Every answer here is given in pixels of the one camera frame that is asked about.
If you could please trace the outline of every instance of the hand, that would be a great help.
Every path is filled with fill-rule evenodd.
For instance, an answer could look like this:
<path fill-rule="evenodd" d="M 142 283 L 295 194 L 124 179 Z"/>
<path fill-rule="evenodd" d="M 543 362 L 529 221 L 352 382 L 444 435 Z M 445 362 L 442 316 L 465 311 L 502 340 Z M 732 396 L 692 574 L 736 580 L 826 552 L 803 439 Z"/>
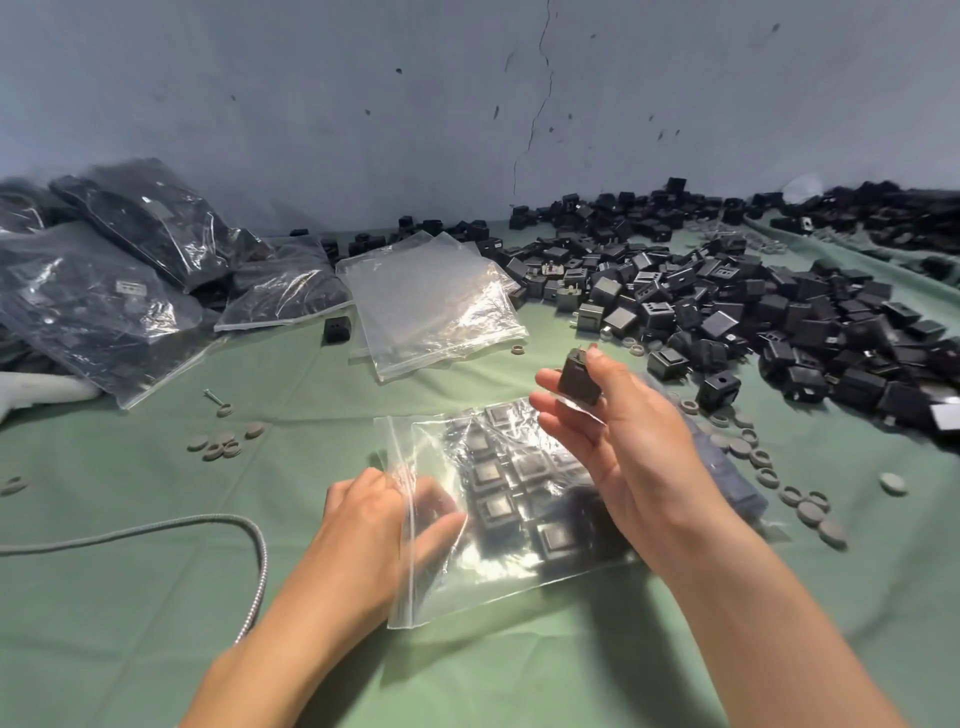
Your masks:
<path fill-rule="evenodd" d="M 584 464 L 613 522 L 650 568 L 660 575 L 681 568 L 691 540 L 737 516 L 669 400 L 595 346 L 587 370 L 604 393 L 592 409 L 596 419 L 537 391 L 530 403 L 540 426 Z M 549 392 L 559 382 L 556 370 L 537 372 L 537 384 Z"/>

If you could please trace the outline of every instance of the green tablecloth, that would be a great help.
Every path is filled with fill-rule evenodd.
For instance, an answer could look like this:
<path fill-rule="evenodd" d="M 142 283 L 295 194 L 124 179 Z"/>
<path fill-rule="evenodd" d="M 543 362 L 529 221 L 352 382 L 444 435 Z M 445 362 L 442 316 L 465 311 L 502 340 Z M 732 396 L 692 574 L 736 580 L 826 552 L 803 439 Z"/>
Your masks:
<path fill-rule="evenodd" d="M 692 238 L 678 235 L 674 247 L 685 250 Z M 956 332 L 957 291 L 815 241 L 794 245 L 771 257 L 805 268 L 830 250 L 894 282 L 898 299 Z M 504 347 L 386 385 L 369 361 L 348 363 L 350 344 L 322 347 L 318 321 L 237 337 L 129 413 L 101 399 L 16 414 L 0 434 L 0 477 L 23 475 L 33 486 L 0 500 L 0 541 L 238 513 L 266 535 L 269 599 L 317 528 L 327 485 L 377 462 L 373 417 L 522 396 L 537 368 L 560 365 L 575 341 L 568 317 L 540 302 L 519 316 L 531 331 L 525 355 Z M 833 551 L 774 500 L 767 520 L 779 525 L 769 529 L 777 551 L 916 726 L 955 726 L 956 455 L 830 402 L 795 409 L 759 379 L 753 361 L 739 373 L 737 405 L 755 415 L 781 479 L 825 491 L 850 531 L 849 552 Z M 233 403 L 229 420 L 214 417 L 206 387 Z M 241 456 L 210 464 L 186 451 L 192 435 L 248 420 L 270 429 Z M 903 475 L 910 495 L 885 495 L 876 480 L 884 471 Z M 0 560 L 0 725 L 169 728 L 239 628 L 254 565 L 248 538 L 221 525 Z M 661 728 L 725 719 L 670 593 L 642 567 L 626 567 L 412 633 L 378 632 L 331 674 L 301 724 Z"/>

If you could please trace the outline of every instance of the bagged black component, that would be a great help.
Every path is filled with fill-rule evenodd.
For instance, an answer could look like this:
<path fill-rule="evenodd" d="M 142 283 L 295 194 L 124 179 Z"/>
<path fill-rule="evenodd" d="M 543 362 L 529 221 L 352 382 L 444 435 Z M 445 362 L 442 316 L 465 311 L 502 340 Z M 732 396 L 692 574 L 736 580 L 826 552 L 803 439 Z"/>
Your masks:
<path fill-rule="evenodd" d="M 196 362 L 214 320 L 86 223 L 0 235 L 0 324 L 125 409 Z"/>
<path fill-rule="evenodd" d="M 214 329 L 294 324 L 349 303 L 316 235 L 266 238 L 234 272 L 233 292 Z"/>
<path fill-rule="evenodd" d="M 222 278 L 256 246 L 159 159 L 131 159 L 53 180 L 50 189 L 102 235 L 184 293 Z"/>

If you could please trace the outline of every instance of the ziplock bag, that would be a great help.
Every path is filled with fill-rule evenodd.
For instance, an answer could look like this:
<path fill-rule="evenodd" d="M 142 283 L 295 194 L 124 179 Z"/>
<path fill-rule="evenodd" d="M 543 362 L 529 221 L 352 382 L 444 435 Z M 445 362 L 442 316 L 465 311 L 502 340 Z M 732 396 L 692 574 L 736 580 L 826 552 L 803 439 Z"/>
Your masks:
<path fill-rule="evenodd" d="M 527 335 L 495 264 L 448 235 L 418 233 L 341 260 L 337 274 L 353 296 L 381 381 Z"/>
<path fill-rule="evenodd" d="M 755 521 L 767 501 L 684 416 L 701 461 L 733 509 Z M 526 399 L 447 416 L 374 420 L 407 498 L 406 563 L 388 621 L 417 627 L 570 576 L 636 559 L 586 469 L 537 423 Z M 468 525 L 444 558 L 417 571 L 410 545 L 444 515 L 418 503 L 432 477 Z"/>
<path fill-rule="evenodd" d="M 195 363 L 214 319 L 86 223 L 0 235 L 0 323 L 124 409 Z"/>
<path fill-rule="evenodd" d="M 232 287 L 216 331 L 294 324 L 350 303 L 315 235 L 261 240 Z"/>
<path fill-rule="evenodd" d="M 159 159 L 131 159 L 61 177 L 50 189 L 107 239 L 184 293 L 222 278 L 256 246 Z"/>

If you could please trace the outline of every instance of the metal pin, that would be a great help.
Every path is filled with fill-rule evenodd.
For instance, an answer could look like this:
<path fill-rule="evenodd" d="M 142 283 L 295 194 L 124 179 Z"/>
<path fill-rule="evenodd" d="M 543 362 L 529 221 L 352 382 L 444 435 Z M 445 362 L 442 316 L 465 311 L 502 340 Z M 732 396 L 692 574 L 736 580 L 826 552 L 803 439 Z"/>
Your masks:
<path fill-rule="evenodd" d="M 224 406 L 224 404 L 225 404 L 223 400 L 221 400 L 219 397 L 217 397 L 215 394 L 213 394 L 213 393 L 212 393 L 210 390 L 208 390 L 208 389 L 204 389 L 204 397 L 208 398 L 209 400 L 215 401 L 215 402 L 216 402 L 217 404 L 219 404 L 221 407 Z"/>

